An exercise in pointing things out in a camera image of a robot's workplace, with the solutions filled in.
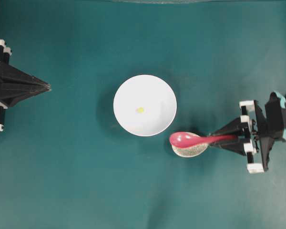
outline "white bowl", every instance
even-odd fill
[[[117,90],[113,111],[119,124],[137,136],[153,136],[165,130],[177,111],[171,87],[153,75],[137,75]]]

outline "teal table surface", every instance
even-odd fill
[[[249,175],[245,157],[186,159],[168,142],[222,127],[239,101],[286,94],[286,0],[2,0],[0,39],[11,65],[52,86],[6,113],[0,229],[286,229],[286,143]],[[113,114],[115,91],[139,74],[177,97],[174,122],[152,137]]]

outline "small yellow object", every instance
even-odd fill
[[[144,108],[143,107],[139,107],[138,109],[136,109],[136,112],[141,114],[141,113],[144,112]]]

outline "red spoon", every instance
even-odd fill
[[[198,137],[188,134],[188,132],[176,132],[170,136],[170,143],[178,148],[188,148],[200,144],[210,144],[213,142],[236,139],[235,135],[220,135],[209,137]]]

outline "pink spoon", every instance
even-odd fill
[[[235,135],[220,135],[209,137],[198,137],[188,134],[187,132],[176,132],[170,136],[171,145],[178,148],[188,148],[200,144],[210,144],[213,142],[236,139]]]

